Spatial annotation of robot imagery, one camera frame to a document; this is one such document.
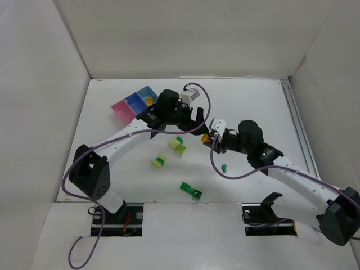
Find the small yellow lego brick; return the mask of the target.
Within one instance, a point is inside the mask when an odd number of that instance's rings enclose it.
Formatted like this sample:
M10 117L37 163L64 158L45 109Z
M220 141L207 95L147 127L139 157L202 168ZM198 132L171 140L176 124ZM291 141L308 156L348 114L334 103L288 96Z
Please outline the small yellow lego brick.
M209 134L204 134L201 138L201 142L203 143L207 143L207 142L211 142L212 141L212 137Z

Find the large yellow lego brick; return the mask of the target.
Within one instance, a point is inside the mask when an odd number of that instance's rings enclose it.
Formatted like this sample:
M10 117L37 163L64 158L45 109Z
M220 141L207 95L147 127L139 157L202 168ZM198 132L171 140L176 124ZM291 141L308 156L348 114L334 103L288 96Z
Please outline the large yellow lego brick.
M151 106L154 103L154 98L151 96L146 97L146 103L148 106Z

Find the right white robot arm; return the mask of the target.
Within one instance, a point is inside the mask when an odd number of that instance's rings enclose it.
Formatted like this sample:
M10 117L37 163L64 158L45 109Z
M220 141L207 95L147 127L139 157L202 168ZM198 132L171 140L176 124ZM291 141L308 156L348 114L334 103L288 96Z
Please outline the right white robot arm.
M215 118L201 138L210 152L234 151L247 156L255 172L280 181L313 204L313 210L276 204L280 193L267 196L260 207L267 223L288 218L319 230L332 243L344 246L359 230L359 193L351 187L340 189L301 170L280 150L265 143L263 131L255 121L244 120L232 133L226 122Z

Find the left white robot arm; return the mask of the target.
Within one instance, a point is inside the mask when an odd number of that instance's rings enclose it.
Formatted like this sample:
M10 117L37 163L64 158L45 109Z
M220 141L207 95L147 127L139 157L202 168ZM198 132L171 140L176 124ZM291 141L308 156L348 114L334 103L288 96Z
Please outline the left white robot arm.
M208 114L203 108L198 108L195 120L191 119L192 102L199 95L199 90L190 85L186 85L181 93L163 90L152 105L145 105L125 128L99 147L78 147L69 181L110 214L121 215L126 203L111 190L110 168L133 148L154 138L169 125L175 125L181 133L207 133L205 120Z

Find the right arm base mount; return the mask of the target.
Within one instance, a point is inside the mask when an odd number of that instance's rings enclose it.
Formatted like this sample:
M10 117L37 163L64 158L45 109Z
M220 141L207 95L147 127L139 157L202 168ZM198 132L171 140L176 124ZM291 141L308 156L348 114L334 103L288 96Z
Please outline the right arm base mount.
M279 218L272 205L282 194L273 192L261 202L242 203L242 220L246 236L297 236L295 222Z

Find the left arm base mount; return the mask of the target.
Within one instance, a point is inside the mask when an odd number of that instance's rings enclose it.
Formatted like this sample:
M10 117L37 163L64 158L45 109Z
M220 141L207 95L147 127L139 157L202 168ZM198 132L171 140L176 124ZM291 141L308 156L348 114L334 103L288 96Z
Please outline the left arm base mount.
M128 203L120 214L111 214L105 210L105 223L101 236L106 237L140 237L142 236L143 203ZM88 208L92 217L90 233L97 236L101 229L102 217L98 206Z

